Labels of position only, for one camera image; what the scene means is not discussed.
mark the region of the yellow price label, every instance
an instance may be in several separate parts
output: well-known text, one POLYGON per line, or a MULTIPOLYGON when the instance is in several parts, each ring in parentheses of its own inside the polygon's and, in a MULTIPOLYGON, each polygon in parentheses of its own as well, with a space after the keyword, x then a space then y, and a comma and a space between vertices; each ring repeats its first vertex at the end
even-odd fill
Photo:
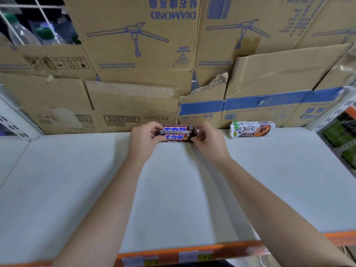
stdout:
POLYGON ((144 260, 144 265, 145 266, 157 266, 159 264, 159 259, 158 258, 152 258, 149 260, 144 260))
POLYGON ((209 261, 212 260, 212 253, 198 254, 198 261, 209 261))

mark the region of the person's left hand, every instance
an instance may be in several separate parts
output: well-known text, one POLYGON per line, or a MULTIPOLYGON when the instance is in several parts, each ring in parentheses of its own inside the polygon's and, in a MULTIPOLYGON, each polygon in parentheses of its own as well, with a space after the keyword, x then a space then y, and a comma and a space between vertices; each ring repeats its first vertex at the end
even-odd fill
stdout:
POLYGON ((163 126, 157 122, 149 122, 144 125, 134 127, 130 136, 129 155, 135 159, 146 162, 154 152, 157 143, 166 141, 165 136, 155 136, 157 130, 163 129, 163 126))

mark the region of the shelf surface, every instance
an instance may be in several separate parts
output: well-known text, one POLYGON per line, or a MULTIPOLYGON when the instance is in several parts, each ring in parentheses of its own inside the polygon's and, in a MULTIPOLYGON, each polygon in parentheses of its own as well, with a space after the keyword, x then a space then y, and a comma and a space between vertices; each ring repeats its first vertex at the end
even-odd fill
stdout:
MULTIPOLYGON (((0 265, 51 260, 126 156, 130 133, 42 136, 0 190, 0 265)), ((356 230, 356 180, 314 132, 229 139, 231 156, 323 233, 356 230)), ((220 173, 189 143, 144 166, 120 253, 259 240, 220 173)))
POLYGON ((0 187, 28 145, 18 136, 0 136, 0 187))

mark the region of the chocolate bar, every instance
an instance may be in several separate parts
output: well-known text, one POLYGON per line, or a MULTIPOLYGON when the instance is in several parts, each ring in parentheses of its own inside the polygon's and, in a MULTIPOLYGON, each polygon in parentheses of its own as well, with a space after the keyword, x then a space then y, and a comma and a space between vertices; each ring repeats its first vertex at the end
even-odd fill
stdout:
POLYGON ((156 136, 163 135, 167 142, 192 142, 191 137, 197 135, 194 126, 185 125, 163 125, 162 130, 156 131, 156 136))
POLYGON ((242 137, 263 137, 269 136, 272 129, 276 128, 276 125, 269 122, 237 122, 234 121, 230 125, 230 135, 234 138, 242 137))

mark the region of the forearm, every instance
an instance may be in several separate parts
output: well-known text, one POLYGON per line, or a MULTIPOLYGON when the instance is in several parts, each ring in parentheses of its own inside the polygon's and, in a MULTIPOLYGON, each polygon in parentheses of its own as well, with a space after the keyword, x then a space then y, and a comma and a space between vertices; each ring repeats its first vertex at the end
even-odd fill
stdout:
POLYGON ((280 265, 355 266, 323 234, 235 161, 225 161, 218 167, 253 228, 280 265))
POLYGON ((52 266, 113 266, 144 162, 128 156, 52 266))

